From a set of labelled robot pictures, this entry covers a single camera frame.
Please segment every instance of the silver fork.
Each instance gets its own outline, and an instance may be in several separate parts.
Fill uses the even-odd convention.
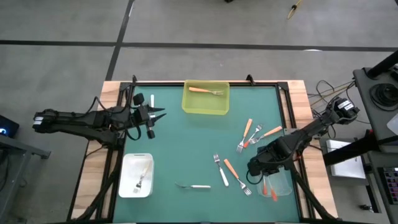
[[[144,180],[145,175],[147,174],[147,171],[149,169],[150,166],[150,162],[148,162],[148,165],[144,168],[144,170],[142,171],[141,176],[139,177],[139,182],[136,184],[134,190],[132,191],[133,193],[138,193],[141,190],[142,187],[142,180]]]
[[[251,191],[248,189],[248,187],[246,186],[246,184],[244,184],[241,180],[239,180],[239,176],[238,174],[235,172],[234,168],[232,167],[232,165],[229,163],[229,161],[227,159],[224,159],[224,163],[225,165],[228,167],[229,171],[231,171],[231,173],[235,176],[236,180],[239,181],[239,184],[241,185],[241,188],[243,190],[243,192],[249,196],[251,195]]]
[[[250,142],[250,144],[255,144],[255,143],[257,143],[258,141],[260,141],[261,139],[263,139],[263,138],[265,138],[265,137],[267,137],[267,136],[269,136],[269,135],[271,135],[271,134],[274,134],[274,133],[276,133],[276,132],[278,132],[278,131],[280,131],[280,130],[282,130],[282,127],[281,127],[281,126],[278,126],[278,127],[274,128],[274,129],[270,130],[269,132],[263,134],[263,135],[260,136],[260,137],[251,139],[249,142]]]
[[[220,169],[220,174],[221,174],[221,177],[223,178],[225,187],[228,187],[229,183],[228,183],[228,180],[226,179],[223,168],[221,168],[221,166],[220,166],[220,159],[218,157],[218,154],[214,154],[213,158],[214,158],[214,162],[217,163],[218,168]]]
[[[249,145],[250,140],[251,140],[251,139],[254,137],[254,135],[256,135],[257,132],[259,132],[261,129],[262,129],[262,124],[257,125],[256,131],[255,131],[254,134],[249,138],[249,140],[246,141],[246,142],[244,143],[243,148],[246,148],[246,147]]]
[[[253,120],[252,120],[252,119],[249,119],[249,120],[248,120],[248,123],[246,124],[246,129],[244,130],[244,133],[243,133],[243,139],[242,139],[242,141],[238,144],[238,147],[236,148],[236,152],[238,152],[238,153],[241,153],[241,152],[242,152],[243,144],[244,144],[244,138],[246,138],[246,135],[247,135],[248,132],[249,132],[250,125],[251,125],[252,122],[253,122]]]

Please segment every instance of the yellow plastic bin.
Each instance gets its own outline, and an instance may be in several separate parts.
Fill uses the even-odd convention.
[[[222,95],[190,91],[189,88],[223,91]],[[229,83],[203,80],[186,80],[182,95],[182,109],[186,113],[226,115],[229,110]]]

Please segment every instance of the black metal frame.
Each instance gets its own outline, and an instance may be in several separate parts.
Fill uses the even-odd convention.
[[[285,119],[285,116],[284,116],[284,108],[283,108],[283,105],[282,105],[282,98],[281,98],[281,95],[280,95],[280,90],[284,90],[285,99],[286,99],[286,103],[287,103],[287,110],[289,112],[289,119],[290,119],[291,127],[292,128],[296,128],[297,127],[296,122],[295,122],[294,112],[293,112],[292,100],[290,98],[289,86],[288,86],[287,82],[255,83],[250,75],[248,75],[247,80],[250,80],[250,82],[230,82],[230,86],[233,86],[233,87],[236,87],[236,86],[262,86],[262,87],[268,86],[268,87],[274,87],[275,91],[276,91],[277,102],[278,102],[278,107],[279,107],[279,111],[280,111],[280,118],[281,118],[281,121],[282,121],[282,125],[283,125],[283,128],[287,128],[286,119]],[[119,94],[118,94],[118,101],[117,101],[117,105],[119,105],[119,106],[121,105],[122,99],[123,99],[123,94],[122,93],[125,90],[127,85],[128,85],[127,82],[122,82],[120,84]],[[183,86],[183,85],[184,85],[183,82],[156,82],[156,83],[154,83],[154,82],[137,82],[136,83],[136,86]],[[114,149],[109,149],[108,153],[106,155],[106,161],[105,161],[105,166],[104,166],[104,173],[103,173],[103,180],[102,180],[102,183],[101,183],[101,187],[104,186],[104,183],[108,179],[113,152],[114,152]],[[122,159],[123,159],[123,152],[124,152],[124,149],[118,151],[117,158],[116,158],[115,169],[116,169],[116,166],[121,166]],[[111,189],[111,200],[109,202],[108,216],[106,218],[102,218],[102,209],[103,209],[103,200],[102,200],[102,202],[100,203],[100,205],[99,205],[99,207],[98,207],[98,209],[96,211],[96,216],[95,216],[94,220],[76,221],[76,220],[72,220],[71,219],[72,218],[72,211],[73,211],[73,208],[74,208],[74,205],[75,205],[75,199],[76,199],[76,195],[77,195],[77,191],[78,191],[78,186],[80,184],[80,177],[81,177],[81,173],[83,171],[84,163],[85,163],[85,158],[84,158],[84,160],[82,162],[82,165],[81,165],[79,179],[78,179],[78,182],[76,183],[75,193],[73,194],[72,203],[70,205],[67,221],[63,222],[63,223],[97,223],[97,222],[98,223],[106,223],[106,222],[112,222],[113,214],[114,214],[114,206],[115,206],[115,203],[116,203],[116,194],[117,194],[117,191],[118,191],[118,185],[119,185],[119,179],[120,179],[120,172],[119,172],[118,177],[116,178],[115,182],[113,182],[113,186],[112,186],[112,189]],[[308,185],[307,173],[305,171],[305,165],[303,163],[303,160],[300,159],[298,161],[298,163],[300,165],[300,175],[303,177],[303,180]],[[294,182],[293,188],[294,188],[295,199],[296,199],[296,204],[297,204],[297,211],[298,211],[298,215],[299,215],[299,218],[300,218],[300,221],[301,221],[304,217],[303,217],[303,211],[302,211],[301,203],[300,203],[299,190],[298,190],[296,182]],[[315,218],[315,213],[313,212],[314,209],[313,209],[311,203],[308,201],[308,199],[307,199],[307,207],[308,207],[308,212],[310,214],[310,218]]]
[[[367,131],[365,136],[351,144],[334,150],[323,155],[326,166],[331,166],[339,162],[346,161],[357,156],[361,156],[369,151],[378,151],[379,144],[373,132]]]
[[[126,7],[126,12],[124,14],[124,18],[121,24],[121,28],[119,30],[119,35],[118,39],[116,42],[93,42],[93,41],[43,41],[43,40],[0,40],[0,45],[42,45],[42,46],[87,46],[87,47],[114,47],[114,51],[111,57],[111,61],[109,63],[108,67],[108,72],[106,74],[106,81],[112,80],[113,72],[116,66],[116,62],[118,59],[119,52],[122,47],[124,48],[157,48],[157,49],[246,49],[246,50],[307,50],[307,49],[318,49],[318,50],[323,50],[323,51],[342,51],[342,52],[395,52],[398,50],[397,47],[344,47],[344,46],[311,46],[311,45],[255,45],[255,44],[195,44],[195,43],[145,43],[145,42],[123,42],[123,37],[127,29],[127,24],[129,22],[129,14],[132,9],[132,4],[134,0],[129,0],[127,7]],[[287,86],[287,83],[284,82],[279,82],[279,83],[269,83],[269,84],[274,84],[278,88],[285,87]],[[148,83],[147,86],[156,86],[154,83]],[[166,85],[180,85],[180,83],[166,83]],[[285,118],[283,115],[283,107],[281,105],[281,100],[280,100],[280,94],[277,94],[278,96],[278,104],[280,104],[281,108],[281,117],[282,117],[282,123],[284,126],[286,125]],[[121,99],[123,96],[121,96],[119,92],[118,96],[118,104],[121,103]],[[293,109],[292,109],[292,104],[290,100],[290,94],[286,94],[286,100],[287,100],[287,109],[289,111],[289,116],[290,116],[290,122],[291,126],[293,128],[296,127],[295,124],[295,119],[294,119],[294,114],[293,114]],[[109,173],[109,169],[106,169],[107,167],[110,167],[110,161],[113,155],[114,149],[111,149],[107,153],[107,158],[106,158],[106,165],[104,168],[104,177],[103,177],[103,183],[107,179],[106,173]],[[83,160],[80,173],[79,173],[79,181],[76,184],[75,187],[75,193],[72,198],[71,202],[71,207],[68,213],[68,220],[70,220],[72,216],[72,211],[73,211],[73,206],[75,204],[75,198],[76,198],[76,193],[78,191],[78,184],[80,183],[80,177],[81,173],[83,171],[83,165],[85,163],[85,160]],[[305,173],[305,164],[304,161],[301,159],[298,161],[298,164],[300,166],[300,171],[303,174],[302,177],[304,181],[308,184],[307,180],[307,174]],[[297,186],[294,184],[294,190],[295,192],[297,191]],[[112,196],[116,196],[116,190],[112,191]],[[299,202],[300,198],[298,195],[296,195],[297,198],[297,207],[300,208],[299,214],[302,217],[302,211],[301,211],[301,204]],[[315,217],[315,212],[312,207],[312,205],[309,203],[307,199],[307,207],[308,207],[308,212],[311,218]],[[108,223],[111,221],[111,219],[100,219],[100,220],[90,220],[90,221],[70,221],[70,223]]]
[[[12,207],[12,201],[17,194],[19,184],[23,179],[22,176],[24,175],[30,158],[33,155],[38,155],[41,159],[48,159],[51,155],[51,152],[26,145],[15,139],[3,135],[0,135],[0,148],[3,151],[7,151],[8,156],[12,156],[13,158],[18,157],[18,159],[16,160],[18,162],[11,166],[12,170],[7,171],[9,172],[9,177],[8,179],[4,180],[4,187],[0,192],[0,223],[3,223],[6,221],[6,217],[8,216],[8,213]]]

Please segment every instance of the orange-handled fork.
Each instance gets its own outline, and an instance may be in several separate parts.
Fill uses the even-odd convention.
[[[242,152],[243,143],[244,143],[244,138],[246,138],[246,135],[247,135],[248,132],[249,132],[250,125],[251,125],[252,122],[253,122],[253,120],[252,120],[252,119],[249,119],[249,120],[248,120],[248,123],[246,124],[246,129],[244,130],[244,133],[243,133],[243,139],[242,139],[242,141],[238,144],[238,147],[236,148],[236,152],[238,152],[238,153],[241,153],[241,152]]]
[[[262,129],[262,124],[257,125],[256,127],[256,131],[254,132],[254,134],[249,138],[249,140],[247,140],[244,145],[243,148],[246,148],[249,145],[249,141],[253,139],[253,137],[257,134],[257,132],[259,132]]]
[[[274,128],[274,129],[270,130],[269,132],[263,134],[262,136],[250,140],[249,142],[250,142],[250,144],[255,144],[255,143],[257,143],[258,141],[260,141],[262,138],[265,138],[265,137],[267,137],[267,136],[269,136],[269,135],[271,135],[271,134],[277,133],[277,132],[280,131],[280,130],[282,130],[282,127],[281,127],[281,126],[278,126],[278,127]]]
[[[249,196],[251,195],[251,191],[248,189],[248,187],[246,186],[246,184],[244,184],[243,182],[241,182],[241,180],[239,180],[239,176],[238,174],[235,172],[234,168],[232,167],[232,165],[229,163],[229,161],[227,159],[224,159],[224,163],[225,165],[228,167],[229,171],[231,171],[231,173],[235,176],[236,180],[239,181],[239,184],[241,185],[241,188],[243,190],[243,192]]]
[[[205,90],[205,89],[201,89],[201,88],[195,88],[195,87],[190,87],[189,91],[195,91],[198,93],[211,93],[213,95],[216,96],[221,96],[222,94],[224,94],[224,91],[210,91],[210,90]]]

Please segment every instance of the gray floor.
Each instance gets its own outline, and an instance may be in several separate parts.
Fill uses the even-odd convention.
[[[325,45],[397,47],[398,6],[393,0],[306,0],[294,17],[295,1],[136,0],[125,42]],[[127,0],[1,1],[0,40],[116,41]],[[13,214],[29,223],[66,219],[87,141],[67,134],[34,133],[36,111],[85,111],[101,91],[111,47],[0,45],[0,113],[21,124],[18,139],[52,151],[32,161]],[[302,79],[314,93],[317,81],[339,85],[352,71],[371,67],[389,52],[122,48],[113,80]],[[367,121],[358,91],[350,97]],[[318,103],[314,108],[322,110]],[[361,137],[367,124],[336,126],[337,136]],[[385,212],[364,212],[363,185],[334,179],[333,196],[344,220],[387,223]]]

